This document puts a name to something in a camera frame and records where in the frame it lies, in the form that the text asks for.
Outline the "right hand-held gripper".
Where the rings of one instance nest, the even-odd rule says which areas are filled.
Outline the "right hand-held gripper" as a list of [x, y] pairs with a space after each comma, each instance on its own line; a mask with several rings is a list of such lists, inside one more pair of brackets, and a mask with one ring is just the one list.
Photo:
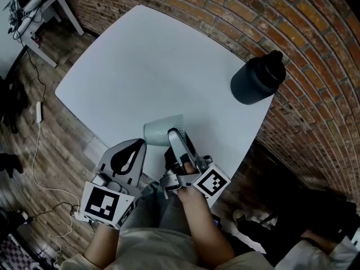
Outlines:
[[[212, 160], [210, 155], [200, 156], [197, 154], [191, 142], [186, 143], [186, 133], [178, 129], [168, 130], [170, 148], [164, 154], [165, 173], [160, 179], [160, 185], [167, 199], [171, 192], [184, 187], [194, 186], [207, 199], [208, 205], [212, 206], [223, 190], [229, 185], [230, 178]], [[172, 150], [180, 147], [188, 147], [185, 153], [185, 161], [195, 168], [192, 174], [186, 173], [184, 162], [177, 160]]]

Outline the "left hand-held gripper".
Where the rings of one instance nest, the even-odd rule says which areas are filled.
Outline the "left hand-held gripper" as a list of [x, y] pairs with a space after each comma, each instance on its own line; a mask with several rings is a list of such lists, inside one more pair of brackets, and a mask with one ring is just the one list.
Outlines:
[[146, 142], [141, 138], [106, 150], [93, 179], [85, 183], [80, 214], [119, 230], [141, 197], [139, 181], [146, 150]]

